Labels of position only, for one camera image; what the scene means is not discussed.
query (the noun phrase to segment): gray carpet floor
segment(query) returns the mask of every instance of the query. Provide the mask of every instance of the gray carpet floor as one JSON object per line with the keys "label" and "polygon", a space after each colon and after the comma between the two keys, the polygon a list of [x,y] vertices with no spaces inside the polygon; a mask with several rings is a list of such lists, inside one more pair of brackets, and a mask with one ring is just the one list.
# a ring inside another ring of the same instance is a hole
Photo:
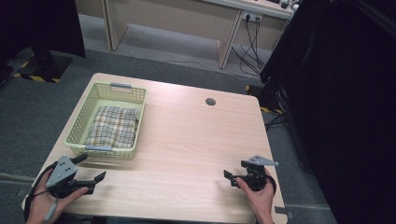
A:
{"label": "gray carpet floor", "polygon": [[[11,65],[18,67],[30,56],[22,51]],[[73,57],[58,84],[11,77],[0,88],[0,173],[32,178],[38,172],[95,73],[175,83],[186,86],[246,94],[246,85],[262,86],[258,79],[233,77],[217,72],[87,50],[87,57]],[[262,112],[264,122],[275,118]],[[290,223],[336,223],[317,180],[300,167],[287,125],[272,127],[268,138]],[[23,223],[18,189],[29,186],[0,178],[0,220]]]}

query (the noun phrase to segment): desk leg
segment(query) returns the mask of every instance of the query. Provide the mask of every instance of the desk leg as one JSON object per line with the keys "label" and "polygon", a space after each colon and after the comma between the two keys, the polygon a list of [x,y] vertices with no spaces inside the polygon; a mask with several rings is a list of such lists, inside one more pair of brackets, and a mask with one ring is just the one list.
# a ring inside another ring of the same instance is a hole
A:
{"label": "desk leg", "polygon": [[242,10],[238,9],[236,13],[235,20],[233,21],[233,27],[230,31],[230,35],[226,42],[218,40],[218,55],[219,55],[219,68],[225,68],[228,56],[233,46],[233,41],[235,40],[236,33],[239,29],[239,24],[242,20]]}
{"label": "desk leg", "polygon": [[114,50],[117,49],[122,36],[126,29],[128,29],[128,23],[117,20],[113,13],[111,0],[103,0],[102,9],[105,19],[107,47],[110,50]]}

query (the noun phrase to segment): basket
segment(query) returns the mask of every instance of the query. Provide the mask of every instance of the basket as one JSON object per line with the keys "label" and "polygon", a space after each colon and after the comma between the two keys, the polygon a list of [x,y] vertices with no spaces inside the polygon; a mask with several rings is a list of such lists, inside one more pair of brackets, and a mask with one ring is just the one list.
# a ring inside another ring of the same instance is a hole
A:
{"label": "basket", "polygon": [[[88,96],[70,128],[64,143],[71,147],[76,155],[88,153],[101,158],[132,159],[139,135],[140,124],[146,102],[146,90],[120,83],[93,83]],[[119,106],[137,110],[137,127],[132,147],[98,147],[85,145],[96,112],[101,106]]]}

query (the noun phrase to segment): white desk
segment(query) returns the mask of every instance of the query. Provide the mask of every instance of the white desk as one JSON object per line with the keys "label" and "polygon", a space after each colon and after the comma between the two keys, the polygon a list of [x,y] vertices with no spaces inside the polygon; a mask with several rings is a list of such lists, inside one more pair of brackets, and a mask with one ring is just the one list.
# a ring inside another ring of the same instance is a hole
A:
{"label": "white desk", "polygon": [[[245,175],[240,161],[259,154],[272,159],[262,112],[256,98],[104,74],[93,76],[43,169],[63,154],[74,158],[64,139],[83,98],[95,81],[126,83],[148,91],[134,159],[84,161],[77,180],[107,171],[93,195],[83,196],[66,212],[88,216],[141,217],[218,223],[253,223],[241,189],[224,178],[226,169]],[[207,105],[206,98],[216,100]],[[268,170],[277,182],[276,170]],[[284,207],[278,185],[274,206]],[[276,224],[285,215],[273,211]]]}
{"label": "white desk", "polygon": [[[78,13],[90,14],[77,0]],[[261,49],[272,49],[292,11],[266,0],[102,0],[109,49],[116,49],[129,24],[197,35],[218,40],[219,67],[224,68],[233,43],[247,45],[244,10],[263,14],[258,39]],[[94,7],[92,15],[100,13]]]}

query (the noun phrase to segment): basket handle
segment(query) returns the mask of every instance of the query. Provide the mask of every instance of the basket handle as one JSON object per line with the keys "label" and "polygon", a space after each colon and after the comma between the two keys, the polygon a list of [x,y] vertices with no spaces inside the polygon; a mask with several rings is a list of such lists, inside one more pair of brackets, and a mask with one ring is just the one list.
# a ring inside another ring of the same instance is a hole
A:
{"label": "basket handle", "polygon": [[112,82],[110,83],[111,87],[118,87],[118,88],[124,88],[124,89],[131,89],[132,86],[129,84],[122,84],[122,83],[117,83],[117,82]]}
{"label": "basket handle", "polygon": [[96,150],[96,151],[112,151],[112,147],[99,147],[99,146],[93,146],[93,145],[87,145],[85,146],[85,149],[88,150]]}

